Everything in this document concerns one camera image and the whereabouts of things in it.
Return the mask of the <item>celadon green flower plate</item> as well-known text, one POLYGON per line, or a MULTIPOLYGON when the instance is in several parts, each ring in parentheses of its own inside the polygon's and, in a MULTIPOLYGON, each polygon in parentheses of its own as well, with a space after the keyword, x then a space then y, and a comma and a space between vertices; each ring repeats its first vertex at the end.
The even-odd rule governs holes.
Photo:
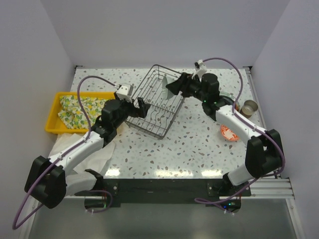
MULTIPOLYGON (((235 102, 235 100, 236 100, 236 97, 235 97, 235 96, 233 96, 233 95, 230 94, 230 93, 223 92, 223 91, 220 92, 220 97, 222 97, 222 98, 227 102, 228 105, 233 105, 234 102, 235 102)), ((240 104, 239 104, 238 101, 236 102, 235 110, 236 110, 236 111, 239 111, 239 110, 240 110, 240 104)))

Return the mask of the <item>red white patterned bowl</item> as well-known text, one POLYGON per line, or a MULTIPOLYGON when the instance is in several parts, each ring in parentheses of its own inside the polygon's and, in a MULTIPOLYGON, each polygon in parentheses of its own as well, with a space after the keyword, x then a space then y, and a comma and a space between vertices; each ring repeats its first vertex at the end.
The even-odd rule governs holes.
POLYGON ((220 126, 221 135, 228 141, 238 141, 240 139, 233 131, 231 131, 227 126, 220 126))

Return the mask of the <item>beige ceramic cup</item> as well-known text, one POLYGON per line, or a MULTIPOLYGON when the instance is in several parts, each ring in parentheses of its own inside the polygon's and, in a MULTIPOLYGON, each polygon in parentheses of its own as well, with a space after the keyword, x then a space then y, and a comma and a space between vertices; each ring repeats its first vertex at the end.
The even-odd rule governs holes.
POLYGON ((240 110, 240 114, 246 118, 250 118, 257 110, 258 104, 254 100, 246 100, 240 110))

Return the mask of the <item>celadon green bowl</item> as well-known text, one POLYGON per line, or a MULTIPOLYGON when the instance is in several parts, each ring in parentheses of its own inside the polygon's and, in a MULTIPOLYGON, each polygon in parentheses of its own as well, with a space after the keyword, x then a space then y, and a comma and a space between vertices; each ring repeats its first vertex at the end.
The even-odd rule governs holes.
POLYGON ((174 94, 166 87, 168 84, 173 83, 175 80, 171 77, 164 76, 162 79, 162 97, 164 100, 171 99, 174 94))

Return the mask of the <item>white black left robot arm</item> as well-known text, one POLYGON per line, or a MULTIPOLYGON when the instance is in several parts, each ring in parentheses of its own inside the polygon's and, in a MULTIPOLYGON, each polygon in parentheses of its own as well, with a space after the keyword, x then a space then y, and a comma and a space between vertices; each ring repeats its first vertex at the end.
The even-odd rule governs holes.
POLYGON ((99 195, 103 191, 102 176, 91 169, 75 175, 70 175, 70 172, 88 156, 108 145, 128 117, 146 118, 151 106, 142 98, 137 100, 138 107, 125 100, 106 101, 101 115, 80 140, 49 158, 37 157, 24 187, 27 195, 49 209, 56 207, 65 196, 77 192, 99 195))

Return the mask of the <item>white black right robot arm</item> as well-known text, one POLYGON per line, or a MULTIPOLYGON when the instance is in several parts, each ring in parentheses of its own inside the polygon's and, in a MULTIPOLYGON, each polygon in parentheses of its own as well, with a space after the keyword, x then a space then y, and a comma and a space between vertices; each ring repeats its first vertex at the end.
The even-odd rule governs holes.
POLYGON ((280 134, 274 129, 259 127, 239 114, 221 97, 216 75, 205 73, 199 78, 182 73, 177 80, 166 79, 162 88, 170 95, 200 100, 207 116, 228 127, 245 143, 244 164, 223 175, 222 190, 226 195, 232 196, 247 181, 267 176, 284 167, 280 134))

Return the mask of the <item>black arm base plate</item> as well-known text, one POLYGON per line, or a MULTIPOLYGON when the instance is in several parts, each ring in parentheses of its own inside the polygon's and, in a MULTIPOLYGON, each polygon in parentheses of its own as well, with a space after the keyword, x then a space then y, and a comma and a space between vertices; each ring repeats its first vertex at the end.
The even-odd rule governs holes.
POLYGON ((105 189, 113 196, 113 207, 121 204, 194 204, 195 198, 217 201, 230 197, 242 188, 227 188, 222 179, 104 179, 93 190, 75 195, 87 197, 86 206, 102 206, 105 189))

